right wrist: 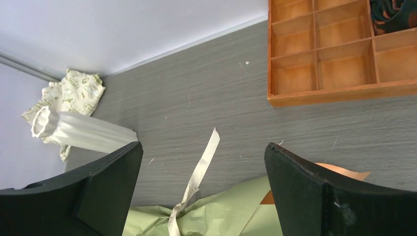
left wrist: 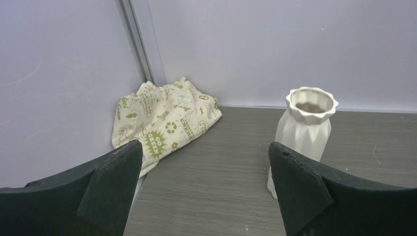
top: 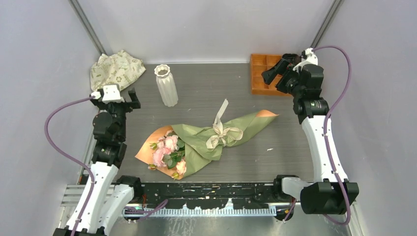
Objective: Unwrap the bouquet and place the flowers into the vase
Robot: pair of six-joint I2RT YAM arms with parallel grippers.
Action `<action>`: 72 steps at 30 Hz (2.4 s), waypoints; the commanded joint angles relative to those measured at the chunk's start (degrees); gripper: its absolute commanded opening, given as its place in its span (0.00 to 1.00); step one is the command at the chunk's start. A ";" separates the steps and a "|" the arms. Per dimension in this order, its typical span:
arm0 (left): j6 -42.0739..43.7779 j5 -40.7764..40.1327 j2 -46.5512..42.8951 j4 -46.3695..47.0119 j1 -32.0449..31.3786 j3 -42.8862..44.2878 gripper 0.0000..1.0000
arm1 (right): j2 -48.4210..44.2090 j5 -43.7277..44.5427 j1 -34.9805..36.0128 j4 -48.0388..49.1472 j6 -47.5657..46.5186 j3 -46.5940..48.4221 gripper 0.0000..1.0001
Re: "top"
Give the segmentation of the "cream ribbon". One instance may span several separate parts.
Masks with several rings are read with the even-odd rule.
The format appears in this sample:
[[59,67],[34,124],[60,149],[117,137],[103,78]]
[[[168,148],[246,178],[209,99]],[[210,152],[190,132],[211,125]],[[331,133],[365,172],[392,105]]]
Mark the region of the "cream ribbon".
[[243,137],[243,131],[237,127],[224,127],[221,118],[228,107],[228,100],[225,99],[218,110],[212,128],[215,132],[214,135],[208,138],[206,141],[207,149],[215,149],[219,142],[222,142],[223,146],[230,147]]

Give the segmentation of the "green pink flower bouquet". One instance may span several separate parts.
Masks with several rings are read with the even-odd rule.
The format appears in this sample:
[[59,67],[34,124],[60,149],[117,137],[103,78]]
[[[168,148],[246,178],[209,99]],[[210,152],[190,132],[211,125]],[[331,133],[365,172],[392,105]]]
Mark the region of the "green pink flower bouquet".
[[223,156],[224,148],[242,145],[266,128],[277,118],[277,114],[260,110],[239,118],[222,122],[226,127],[237,127],[243,137],[234,145],[226,147],[219,142],[215,149],[207,149],[206,141],[215,134],[210,127],[187,124],[173,124],[160,127],[148,136],[136,154],[136,158],[148,165],[150,170],[158,170],[173,179],[188,177],[212,161]]

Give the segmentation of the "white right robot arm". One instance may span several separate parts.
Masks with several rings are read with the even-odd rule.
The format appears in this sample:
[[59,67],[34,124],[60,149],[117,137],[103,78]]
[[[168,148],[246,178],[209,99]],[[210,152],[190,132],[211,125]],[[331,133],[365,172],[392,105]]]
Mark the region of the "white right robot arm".
[[280,75],[276,89],[293,97],[293,110],[306,134],[313,160],[313,183],[294,175],[278,175],[273,195],[279,202],[290,197],[300,201],[306,214],[342,215],[359,194],[338,159],[332,137],[329,105],[321,97],[324,70],[314,54],[284,54],[271,69],[262,73],[267,85]]

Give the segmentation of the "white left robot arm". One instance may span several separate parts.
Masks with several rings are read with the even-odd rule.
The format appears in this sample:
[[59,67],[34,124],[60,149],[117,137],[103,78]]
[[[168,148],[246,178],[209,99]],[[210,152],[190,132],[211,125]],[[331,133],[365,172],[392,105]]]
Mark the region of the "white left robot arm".
[[74,213],[64,228],[57,228],[55,236],[107,236],[117,218],[129,203],[139,202],[144,195],[138,177],[121,176],[115,183],[112,195],[108,191],[120,169],[126,152],[126,114],[141,107],[135,89],[128,91],[125,101],[118,87],[104,86],[93,92],[87,101],[99,109],[95,115],[92,164],[76,161],[88,172],[88,180]]

